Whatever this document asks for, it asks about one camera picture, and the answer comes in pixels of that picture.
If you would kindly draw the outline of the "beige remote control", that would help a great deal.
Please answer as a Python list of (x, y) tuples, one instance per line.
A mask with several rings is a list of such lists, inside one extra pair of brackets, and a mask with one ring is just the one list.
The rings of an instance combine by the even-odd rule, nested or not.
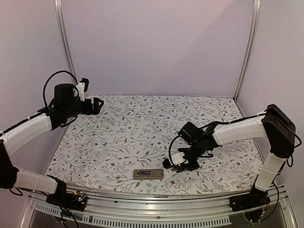
[(163, 169), (135, 169), (133, 179), (135, 180), (161, 180), (164, 178)]

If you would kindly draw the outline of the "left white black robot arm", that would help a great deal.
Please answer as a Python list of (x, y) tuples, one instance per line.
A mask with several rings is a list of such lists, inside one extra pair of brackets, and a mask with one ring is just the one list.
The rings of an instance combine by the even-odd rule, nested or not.
[(59, 127), (66, 127), (78, 115), (98, 115), (104, 102), (99, 98), (87, 99), (88, 82), (82, 80), (73, 84), (59, 84), (54, 88), (50, 104), (32, 116), (20, 121), (0, 133), (0, 187), (11, 190), (25, 189), (49, 195), (60, 206), (67, 206), (71, 197), (67, 185), (55, 178), (23, 170), (14, 166), (11, 157), (20, 148)]

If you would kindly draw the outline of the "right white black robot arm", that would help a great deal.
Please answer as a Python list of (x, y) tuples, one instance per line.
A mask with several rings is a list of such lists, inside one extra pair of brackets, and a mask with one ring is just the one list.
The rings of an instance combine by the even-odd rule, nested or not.
[(224, 144), (266, 138), (270, 152), (250, 192), (242, 198), (249, 207), (269, 203), (269, 187), (287, 160), (293, 156), (295, 148), (302, 144), (296, 134), (295, 124), (275, 104), (268, 105), (266, 110), (256, 115), (230, 122), (213, 121), (203, 127), (187, 122), (178, 132), (176, 139), (178, 138), (186, 142), (188, 147), (179, 148), (176, 154), (170, 153), (162, 163), (164, 168), (177, 172), (198, 169), (198, 158)]

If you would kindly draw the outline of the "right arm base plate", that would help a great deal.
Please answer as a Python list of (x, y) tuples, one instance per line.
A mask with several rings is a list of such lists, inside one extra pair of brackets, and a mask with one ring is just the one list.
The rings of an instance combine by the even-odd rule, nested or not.
[(270, 197), (266, 192), (247, 193), (229, 198), (229, 206), (233, 212), (261, 207), (270, 203)]

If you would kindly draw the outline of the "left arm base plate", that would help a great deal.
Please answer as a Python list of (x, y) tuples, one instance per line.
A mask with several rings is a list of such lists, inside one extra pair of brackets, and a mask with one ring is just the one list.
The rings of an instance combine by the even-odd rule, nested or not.
[(46, 203), (83, 212), (86, 208), (87, 194), (79, 190), (74, 193), (56, 192), (47, 196)]

